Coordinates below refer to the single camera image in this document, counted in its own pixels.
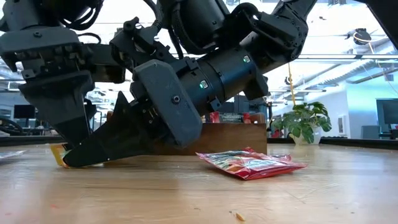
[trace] desk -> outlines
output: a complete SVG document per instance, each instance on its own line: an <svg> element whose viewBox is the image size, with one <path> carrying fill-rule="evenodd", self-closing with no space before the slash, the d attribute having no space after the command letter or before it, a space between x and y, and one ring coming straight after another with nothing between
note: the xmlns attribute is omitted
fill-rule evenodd
<svg viewBox="0 0 398 224"><path fill-rule="evenodd" d="M0 162L0 216L9 223L394 223L398 151L270 144L306 169L242 181L195 156L146 156L111 168L57 167L47 146Z"/></svg>

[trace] white pot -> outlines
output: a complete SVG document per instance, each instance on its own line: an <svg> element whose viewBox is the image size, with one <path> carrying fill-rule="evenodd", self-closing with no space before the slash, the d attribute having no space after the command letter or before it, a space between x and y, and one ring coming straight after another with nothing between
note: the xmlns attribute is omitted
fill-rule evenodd
<svg viewBox="0 0 398 224"><path fill-rule="evenodd" d="M312 130L313 130L313 143L311 143L311 145L317 145L321 141L322 128L321 127L315 127L315 128L312 128ZM310 144L306 140L304 140L303 135L301 135L300 137L296 138L295 136L293 136L291 134L291 137L293 138L294 143L296 143L298 145L308 145L308 144Z"/></svg>

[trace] yellow rope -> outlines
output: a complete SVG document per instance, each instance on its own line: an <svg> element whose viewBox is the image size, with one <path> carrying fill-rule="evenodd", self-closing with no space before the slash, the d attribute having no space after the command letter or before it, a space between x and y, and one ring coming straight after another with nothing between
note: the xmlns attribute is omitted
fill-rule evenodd
<svg viewBox="0 0 398 224"><path fill-rule="evenodd" d="M294 92L293 92L293 79L292 79L292 70L290 69L290 63L287 64L288 68L289 68L289 83L290 83L290 92L292 94L292 101L293 101L293 105L296 105L296 99L294 97Z"/></svg>

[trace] green plant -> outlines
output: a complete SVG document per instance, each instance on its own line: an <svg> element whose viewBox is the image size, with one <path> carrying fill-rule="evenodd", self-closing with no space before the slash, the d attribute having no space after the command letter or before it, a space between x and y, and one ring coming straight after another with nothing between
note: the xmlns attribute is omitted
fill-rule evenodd
<svg viewBox="0 0 398 224"><path fill-rule="evenodd" d="M328 110L320 102L295 105L293 111L284 114L283 118L277 118L272 126L287 128L296 138L302 135L308 143L314 142L313 128L321 127L325 132L331 130Z"/></svg>

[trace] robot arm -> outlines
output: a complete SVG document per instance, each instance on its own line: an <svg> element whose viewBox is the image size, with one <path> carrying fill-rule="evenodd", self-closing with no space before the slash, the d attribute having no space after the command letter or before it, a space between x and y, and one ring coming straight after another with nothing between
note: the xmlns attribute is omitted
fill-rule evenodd
<svg viewBox="0 0 398 224"><path fill-rule="evenodd" d="M201 115L241 91L249 99L267 95L263 74L300 55L316 0L280 1L271 14L249 3L228 12L221 0L145 2L154 24L127 21L109 45L82 44L71 30L89 28L103 0L7 0L3 7L0 55L14 71L22 62L19 89L69 143L69 166L148 154L156 141L186 147L200 137ZM161 28L178 59L154 40ZM180 44L204 56L183 57ZM95 82L123 82L122 68L133 73L135 100L119 93L113 116L92 132L95 107L85 95Z"/></svg>

